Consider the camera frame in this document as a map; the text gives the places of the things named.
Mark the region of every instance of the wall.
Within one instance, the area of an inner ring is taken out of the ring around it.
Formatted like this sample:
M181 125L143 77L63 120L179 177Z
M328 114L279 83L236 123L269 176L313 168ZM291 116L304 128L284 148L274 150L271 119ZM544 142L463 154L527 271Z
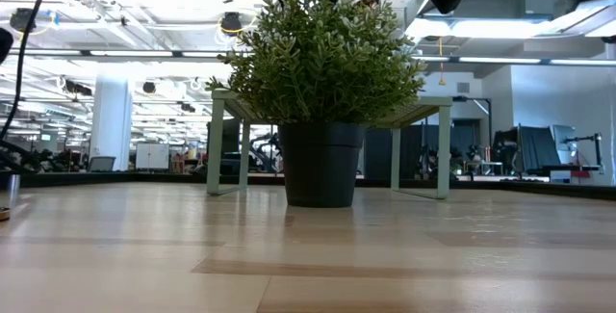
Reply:
M483 97L492 99L492 132L509 130L514 124L511 66L486 76L481 82ZM488 126L481 125L482 144L488 144Z
M605 59L605 55L595 57ZM576 127L578 136L602 133L605 175L593 172L582 184L610 185L614 169L611 141L611 105L616 97L612 69L605 67L513 66L514 123L528 126L554 124ZM578 144L585 163L595 164L591 142Z
M420 95L425 96L457 96L465 95L468 97L482 97L481 92L481 80L475 79L471 72L446 72L444 74L446 84L444 86L439 85L441 81L441 73L433 72L427 77L424 77L425 86L424 91L420 92ZM470 93L457 92L457 84L459 82L470 83ZM483 111L481 111L474 102L456 102L451 107L452 119L483 119L487 117ZM438 124L439 116L433 115L428 118L429 124Z

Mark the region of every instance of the potted plant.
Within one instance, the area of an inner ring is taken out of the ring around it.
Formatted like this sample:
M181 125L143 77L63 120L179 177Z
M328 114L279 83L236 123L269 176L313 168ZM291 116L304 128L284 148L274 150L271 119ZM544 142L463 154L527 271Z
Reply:
M365 126L410 104L424 81L419 62L393 38L391 4L353 0L264 0L249 48L219 56L233 67L228 89L278 124L290 205L352 203Z

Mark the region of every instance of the computer monitor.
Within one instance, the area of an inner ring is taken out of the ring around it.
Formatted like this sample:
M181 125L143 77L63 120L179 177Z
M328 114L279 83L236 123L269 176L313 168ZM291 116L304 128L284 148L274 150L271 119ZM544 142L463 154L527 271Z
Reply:
M88 172L111 172L114 170L115 161L116 157L92 157L88 165Z
M568 125L555 125L553 127L554 142L556 150L562 151L577 151L578 143L566 142L567 139L576 137L576 128Z

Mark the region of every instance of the ceiling duct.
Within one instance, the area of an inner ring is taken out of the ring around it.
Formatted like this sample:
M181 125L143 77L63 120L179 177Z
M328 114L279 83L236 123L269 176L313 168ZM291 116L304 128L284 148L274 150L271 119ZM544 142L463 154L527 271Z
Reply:
M552 20L556 0L462 0L453 13L441 14L435 9L419 13L419 18L443 19L508 19Z

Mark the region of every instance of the black flower pot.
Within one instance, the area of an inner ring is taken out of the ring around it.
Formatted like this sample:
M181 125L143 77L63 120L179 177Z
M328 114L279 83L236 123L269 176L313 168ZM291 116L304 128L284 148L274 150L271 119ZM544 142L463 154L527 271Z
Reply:
M350 206L365 128L341 122L296 123L280 125L278 131L289 204Z

